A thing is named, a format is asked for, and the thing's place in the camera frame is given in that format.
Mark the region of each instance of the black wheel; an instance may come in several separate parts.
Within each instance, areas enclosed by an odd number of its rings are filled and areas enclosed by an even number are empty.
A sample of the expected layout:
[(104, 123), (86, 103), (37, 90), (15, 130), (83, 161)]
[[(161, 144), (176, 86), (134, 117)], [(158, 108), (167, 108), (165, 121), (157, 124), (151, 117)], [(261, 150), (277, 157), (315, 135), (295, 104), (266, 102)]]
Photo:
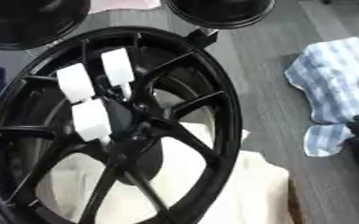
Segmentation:
[[(100, 59), (102, 53), (123, 47), (136, 76), (129, 101), (108, 85)], [(73, 128), (71, 105), (58, 88), (56, 71), (77, 62), (88, 70), (96, 98), (106, 103), (110, 116), (116, 109), (122, 111), (121, 119), (112, 119), (123, 123), (113, 130), (107, 147), (80, 139)], [(180, 102), (162, 103), (155, 96), (159, 91)], [(180, 125), (182, 117), (201, 108), (213, 117), (212, 148)], [(241, 129), (241, 111), (229, 77), (204, 50), (151, 28), (84, 33), (38, 57), (0, 97), (0, 218), (12, 224), (73, 223), (46, 206), (36, 188), (57, 163), (79, 153), (103, 163), (105, 169), (77, 223), (95, 223), (102, 201), (117, 181), (129, 181), (156, 207), (157, 215), (140, 223), (195, 223), (232, 171)], [(159, 159), (150, 161), (160, 157), (162, 137), (187, 144), (206, 164), (192, 189), (172, 206), (163, 203), (149, 182), (160, 168)]]

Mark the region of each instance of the wheel rim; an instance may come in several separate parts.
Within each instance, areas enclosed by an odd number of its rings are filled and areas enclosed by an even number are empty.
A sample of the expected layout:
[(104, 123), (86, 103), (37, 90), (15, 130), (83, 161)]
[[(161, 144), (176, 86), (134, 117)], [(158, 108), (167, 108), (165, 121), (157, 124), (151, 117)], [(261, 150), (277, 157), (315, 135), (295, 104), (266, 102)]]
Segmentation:
[[(127, 47), (137, 76), (137, 80), (132, 83), (134, 95), (130, 101), (119, 101), (115, 89), (108, 90), (104, 82), (100, 83), (102, 68), (93, 60), (96, 52), (102, 53), (117, 47)], [(159, 66), (142, 66), (140, 51), (146, 47), (157, 48), (172, 56), (164, 63), (159, 62)], [(98, 95), (115, 100), (137, 118), (132, 119), (128, 129), (112, 136), (116, 140), (113, 147), (115, 150), (91, 151), (88, 150), (90, 147), (82, 147), (87, 145), (96, 149), (99, 146), (96, 142), (83, 143), (73, 133), (70, 124), (58, 128), (50, 123), (25, 123), (29, 119), (29, 112), (25, 108), (36, 108), (38, 105), (39, 97), (36, 95), (51, 91), (46, 89), (57, 88), (55, 71), (77, 61), (86, 66), (94, 85), (100, 89)], [(191, 67), (198, 75), (192, 76), (190, 81), (185, 78), (182, 80), (182, 75), (172, 77), (171, 72), (177, 67)], [(189, 97), (192, 94), (181, 90), (180, 86), (187, 82), (197, 95)], [(187, 101), (170, 108), (161, 108), (152, 95), (154, 88), (170, 93), (178, 92), (175, 94), (187, 98)], [(215, 143), (212, 150), (178, 122), (182, 116), (204, 106), (211, 108), (215, 116)], [(140, 132), (141, 124), (147, 124), (147, 128)], [(33, 190), (62, 158), (81, 152), (106, 164), (103, 178), (98, 182), (98, 190), (94, 191), (82, 215), (81, 224), (94, 223), (107, 188), (116, 181), (117, 176), (123, 175), (120, 172), (131, 176), (158, 209), (156, 217), (142, 223), (193, 223), (206, 212), (227, 181), (239, 151), (240, 133), (241, 113), (235, 90), (222, 68), (203, 50), (195, 48), (180, 36), (151, 28), (120, 27), (82, 34), (37, 58), (0, 97), (0, 216), (10, 223), (70, 223), (47, 209)], [(191, 191), (169, 208), (165, 207), (148, 180), (140, 174), (142, 171), (132, 166), (142, 152), (140, 149), (148, 150), (151, 143), (167, 136), (193, 147), (208, 164)], [(25, 137), (44, 138), (53, 142), (34, 168), (17, 181), (12, 170), (20, 168), (11, 162), (11, 158), (17, 156), (9, 155), (8, 151), (18, 151), (18, 141)], [(134, 154), (125, 153), (129, 148), (137, 150), (133, 151)]]

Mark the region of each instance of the white fabric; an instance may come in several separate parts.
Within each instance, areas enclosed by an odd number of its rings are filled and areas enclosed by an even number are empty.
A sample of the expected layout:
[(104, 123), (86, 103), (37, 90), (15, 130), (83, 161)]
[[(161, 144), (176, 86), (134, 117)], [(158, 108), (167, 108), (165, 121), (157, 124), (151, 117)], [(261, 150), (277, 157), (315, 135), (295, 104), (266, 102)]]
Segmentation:
[[(206, 144), (212, 144), (207, 126), (184, 126)], [(193, 149), (171, 138), (164, 138), (162, 146), (163, 167), (151, 185), (171, 206), (194, 185), (205, 162)], [(102, 170), (99, 162), (79, 156), (61, 162), (52, 171), (54, 195), (62, 216), (75, 222), (80, 219)], [(287, 170), (268, 164), (261, 154), (241, 151), (229, 182), (200, 224), (292, 224), (287, 209), (288, 179)], [(104, 200), (96, 223), (131, 224), (155, 214), (151, 202), (136, 187), (117, 182)]]
[(90, 13), (108, 10), (150, 10), (160, 6), (160, 0), (92, 0)]

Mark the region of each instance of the gray carpet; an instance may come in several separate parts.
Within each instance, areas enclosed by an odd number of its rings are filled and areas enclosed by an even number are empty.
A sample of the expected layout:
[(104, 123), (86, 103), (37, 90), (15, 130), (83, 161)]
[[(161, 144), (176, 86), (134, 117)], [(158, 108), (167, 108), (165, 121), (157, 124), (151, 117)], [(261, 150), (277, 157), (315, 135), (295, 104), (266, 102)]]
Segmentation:
[[(89, 18), (67, 38), (109, 25), (146, 25), (186, 35), (195, 27), (166, 7), (151, 11), (116, 10)], [(290, 170), (297, 184), (307, 223), (359, 224), (359, 171), (350, 154), (309, 158), (302, 137), (311, 125), (304, 95), (289, 86), (283, 72), (307, 45), (350, 36), (359, 37), (359, 6), (336, 1), (278, 0), (263, 22), (221, 31), (208, 51), (229, 73), (240, 95), (243, 127), (250, 131), (243, 150), (260, 151)], [(28, 52), (0, 52), (8, 80), (47, 47)]]

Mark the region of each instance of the plaid towel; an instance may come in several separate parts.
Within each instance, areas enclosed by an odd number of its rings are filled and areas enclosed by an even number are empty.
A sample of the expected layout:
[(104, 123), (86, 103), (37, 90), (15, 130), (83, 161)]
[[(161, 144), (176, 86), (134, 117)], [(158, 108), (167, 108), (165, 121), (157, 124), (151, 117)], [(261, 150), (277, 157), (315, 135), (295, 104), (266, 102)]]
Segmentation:
[(285, 76), (304, 91), (313, 121), (325, 124), (306, 132), (306, 154), (325, 157), (339, 152), (341, 143), (352, 136), (345, 123), (359, 115), (359, 38), (308, 46)]

